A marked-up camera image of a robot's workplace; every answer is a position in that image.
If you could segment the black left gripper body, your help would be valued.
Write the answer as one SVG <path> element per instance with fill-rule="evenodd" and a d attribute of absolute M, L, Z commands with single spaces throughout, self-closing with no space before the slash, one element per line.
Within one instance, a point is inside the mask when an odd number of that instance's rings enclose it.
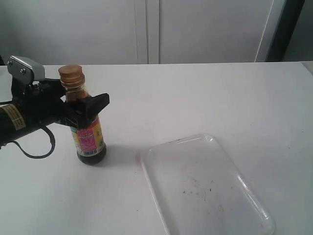
<path fill-rule="evenodd" d="M 77 128 L 77 115 L 72 106 L 61 100 L 64 94 L 49 94 L 43 92 L 38 84 L 24 85 L 12 78 L 12 104 L 24 117 L 27 124 L 47 126 L 58 123 Z"/>

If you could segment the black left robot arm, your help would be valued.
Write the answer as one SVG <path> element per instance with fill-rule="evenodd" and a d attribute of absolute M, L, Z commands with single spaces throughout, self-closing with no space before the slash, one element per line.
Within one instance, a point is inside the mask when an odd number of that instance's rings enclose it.
<path fill-rule="evenodd" d="M 13 78 L 12 100 L 0 108 L 0 144 L 5 145 L 52 123 L 86 128 L 109 104 L 107 93 L 64 102 L 65 88 L 59 79 L 36 85 Z"/>

